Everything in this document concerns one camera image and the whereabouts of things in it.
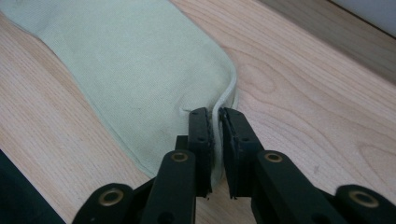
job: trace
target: metal screw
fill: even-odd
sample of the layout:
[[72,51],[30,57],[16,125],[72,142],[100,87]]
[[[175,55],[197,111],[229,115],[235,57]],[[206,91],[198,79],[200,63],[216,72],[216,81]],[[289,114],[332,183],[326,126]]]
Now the metal screw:
[[264,157],[265,157],[265,159],[267,159],[268,161],[271,161],[271,162],[283,161],[283,158],[274,152],[266,153]]
[[362,206],[368,208],[375,208],[379,206],[378,200],[366,192],[360,190],[352,190],[349,192],[348,195],[349,198],[352,199],[352,201]]
[[120,189],[108,189],[99,197],[99,204],[102,206],[111,206],[119,203],[123,198],[123,192]]
[[176,152],[172,154],[171,159],[173,161],[186,161],[189,159],[189,156],[184,152]]

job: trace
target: wooden table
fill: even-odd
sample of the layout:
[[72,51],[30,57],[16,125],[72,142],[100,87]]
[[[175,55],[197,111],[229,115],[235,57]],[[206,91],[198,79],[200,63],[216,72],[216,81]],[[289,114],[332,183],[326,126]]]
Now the wooden table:
[[[230,55],[239,110],[265,148],[315,186],[359,184],[396,203],[396,40],[324,0],[174,0]],[[70,223],[97,188],[148,178],[63,64],[0,16],[0,148]],[[223,182],[197,223],[254,223]]]

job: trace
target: screw hole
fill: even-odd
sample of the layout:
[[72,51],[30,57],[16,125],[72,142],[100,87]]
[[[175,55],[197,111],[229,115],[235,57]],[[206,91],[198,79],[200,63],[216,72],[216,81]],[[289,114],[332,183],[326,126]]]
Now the screw hole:
[[158,223],[159,224],[171,224],[175,220],[175,217],[173,216],[172,213],[169,212],[163,212],[158,216]]
[[265,159],[271,162],[281,162],[283,161],[282,157],[277,155],[276,153],[270,152],[265,154]]
[[314,221],[314,223],[317,223],[317,224],[331,224],[329,218],[322,214],[312,215],[312,220]]

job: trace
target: wood grain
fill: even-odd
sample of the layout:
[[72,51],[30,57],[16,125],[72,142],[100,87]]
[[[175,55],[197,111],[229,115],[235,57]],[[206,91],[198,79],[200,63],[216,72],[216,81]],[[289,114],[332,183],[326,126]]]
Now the wood grain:
[[[174,0],[238,70],[239,109],[265,148],[330,193],[396,203],[396,40],[327,1]],[[0,16],[0,148],[70,223],[95,189],[148,180],[42,42]],[[223,182],[197,223],[254,223]]]

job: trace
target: light green cloth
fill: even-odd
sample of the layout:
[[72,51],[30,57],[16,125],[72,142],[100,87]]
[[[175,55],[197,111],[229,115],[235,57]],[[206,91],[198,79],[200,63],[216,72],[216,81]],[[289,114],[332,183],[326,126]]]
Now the light green cloth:
[[96,115],[138,167],[155,176],[189,112],[235,106],[236,73],[223,50],[164,0],[3,0],[1,11],[40,38],[73,74]]

